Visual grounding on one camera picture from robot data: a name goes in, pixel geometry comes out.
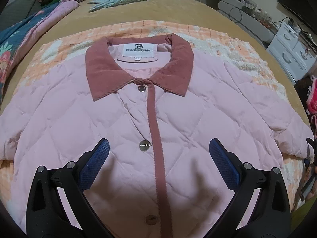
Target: collar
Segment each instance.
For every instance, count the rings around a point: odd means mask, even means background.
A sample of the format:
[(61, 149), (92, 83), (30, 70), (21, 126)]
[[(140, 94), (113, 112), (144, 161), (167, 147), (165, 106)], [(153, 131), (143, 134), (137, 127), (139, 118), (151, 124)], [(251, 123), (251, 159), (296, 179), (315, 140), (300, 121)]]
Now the collar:
[(86, 75), (94, 101), (116, 92), (135, 80), (135, 77), (115, 62), (108, 49), (108, 46), (129, 43), (171, 45), (171, 60), (148, 80), (167, 91), (185, 96), (194, 61), (194, 54), (189, 42), (176, 34), (145, 38), (103, 37), (94, 42), (86, 51)]

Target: jacket sleeve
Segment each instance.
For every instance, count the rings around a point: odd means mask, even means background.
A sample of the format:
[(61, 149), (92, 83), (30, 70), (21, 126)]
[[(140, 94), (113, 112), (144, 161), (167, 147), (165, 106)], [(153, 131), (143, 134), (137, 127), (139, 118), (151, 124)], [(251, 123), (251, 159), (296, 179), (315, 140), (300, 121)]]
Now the jacket sleeve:
[[(61, 75), (61, 65), (54, 68), (51, 70), (54, 76)], [(30, 86), (20, 87), (0, 116), (0, 163), (1, 160), (14, 160), (20, 135), (46, 93), (60, 80), (59, 76), (51, 78), (50, 74), (47, 73)]]
[(225, 68), (242, 95), (272, 130), (280, 151), (313, 160), (313, 148), (306, 142), (306, 138), (313, 139), (313, 132), (291, 105), (266, 86), (254, 83), (247, 73), (229, 63), (225, 63)]

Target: button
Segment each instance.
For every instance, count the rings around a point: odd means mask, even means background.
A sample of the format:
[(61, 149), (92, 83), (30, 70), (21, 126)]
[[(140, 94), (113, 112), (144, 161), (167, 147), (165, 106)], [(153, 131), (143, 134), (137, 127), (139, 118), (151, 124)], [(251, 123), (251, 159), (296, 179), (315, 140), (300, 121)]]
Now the button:
[(144, 85), (138, 86), (137, 90), (140, 92), (144, 92), (144, 91), (146, 91), (146, 86), (144, 86)]
[(147, 151), (150, 148), (150, 146), (151, 146), (151, 144), (147, 140), (142, 140), (140, 142), (140, 145), (139, 145), (139, 147), (142, 151)]
[(147, 223), (149, 226), (153, 226), (157, 223), (158, 221), (158, 218), (154, 215), (148, 215), (146, 218), (145, 218), (145, 223)]

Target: metal screw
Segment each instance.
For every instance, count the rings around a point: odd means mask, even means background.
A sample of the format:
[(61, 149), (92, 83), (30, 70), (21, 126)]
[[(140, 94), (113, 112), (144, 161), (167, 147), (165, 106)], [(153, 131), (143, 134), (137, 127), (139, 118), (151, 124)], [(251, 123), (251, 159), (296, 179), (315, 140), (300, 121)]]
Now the metal screw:
[(45, 169), (45, 167), (44, 167), (44, 166), (40, 166), (40, 167), (37, 169), (37, 171), (38, 171), (39, 173), (41, 173), (41, 172), (43, 172), (43, 171), (44, 171), (44, 169)]
[(243, 164), (243, 167), (244, 167), (245, 169), (247, 169), (247, 170), (250, 170), (250, 169), (252, 168), (252, 165), (249, 164), (249, 163), (244, 163), (244, 164)]
[(273, 172), (276, 173), (276, 174), (279, 174), (281, 171), (277, 167), (274, 167), (273, 168)]
[(67, 165), (66, 165), (66, 167), (69, 168), (69, 169), (72, 169), (74, 166), (75, 166), (74, 162), (68, 162)]

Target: drawer handle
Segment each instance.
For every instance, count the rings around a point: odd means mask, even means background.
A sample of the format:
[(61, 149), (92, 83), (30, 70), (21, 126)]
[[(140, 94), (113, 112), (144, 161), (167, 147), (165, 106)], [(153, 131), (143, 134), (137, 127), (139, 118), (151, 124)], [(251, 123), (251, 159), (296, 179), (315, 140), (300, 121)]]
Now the drawer handle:
[(285, 33), (284, 33), (284, 37), (285, 37), (285, 39), (288, 40), (288, 41), (291, 40), (287, 35), (285, 35)]
[(286, 61), (287, 63), (292, 63), (292, 61), (289, 60), (289, 59), (287, 58), (287, 56), (285, 56), (285, 53), (284, 53), (284, 52), (282, 53), (282, 56), (283, 56), (284, 61)]
[(304, 60), (307, 61), (307, 57), (306, 57), (306, 54), (303, 54), (303, 52), (301, 51), (301, 56), (303, 57)]

